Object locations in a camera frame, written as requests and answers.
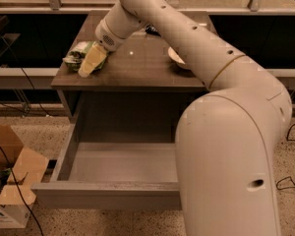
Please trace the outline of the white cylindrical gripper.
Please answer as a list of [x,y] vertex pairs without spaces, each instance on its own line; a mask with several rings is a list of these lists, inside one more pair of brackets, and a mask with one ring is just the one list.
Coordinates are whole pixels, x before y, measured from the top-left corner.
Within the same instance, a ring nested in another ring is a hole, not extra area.
[[78,74],[83,78],[88,77],[105,60],[108,51],[116,51],[132,33],[146,24],[147,22],[130,14],[117,2],[96,27],[97,43],[91,46]]

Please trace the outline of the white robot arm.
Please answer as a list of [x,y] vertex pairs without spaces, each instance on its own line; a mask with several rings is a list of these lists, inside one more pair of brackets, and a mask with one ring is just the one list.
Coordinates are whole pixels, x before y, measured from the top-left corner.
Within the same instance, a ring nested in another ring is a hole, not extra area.
[[208,90],[184,110],[176,129],[187,236],[281,236],[272,162],[292,116],[286,87],[166,0],[118,0],[95,30],[93,63],[145,25]]

